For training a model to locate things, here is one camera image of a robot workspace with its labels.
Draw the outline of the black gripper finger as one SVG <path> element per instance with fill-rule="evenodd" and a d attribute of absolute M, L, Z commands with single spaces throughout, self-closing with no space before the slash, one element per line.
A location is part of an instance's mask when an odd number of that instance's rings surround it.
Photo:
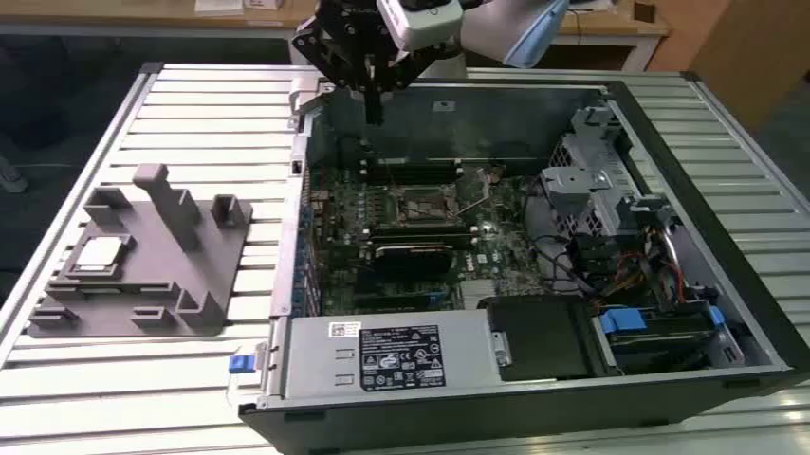
<path fill-rule="evenodd" d="M 373 123 L 382 123 L 381 98 L 409 86 L 426 68 L 426 51 L 408 52 L 401 58 L 393 54 L 373 57 Z"/>
<path fill-rule="evenodd" d="M 373 124 L 373 80 L 356 39 L 358 30 L 344 18 L 310 18 L 290 44 L 337 88 L 358 93 L 365 123 Z"/>

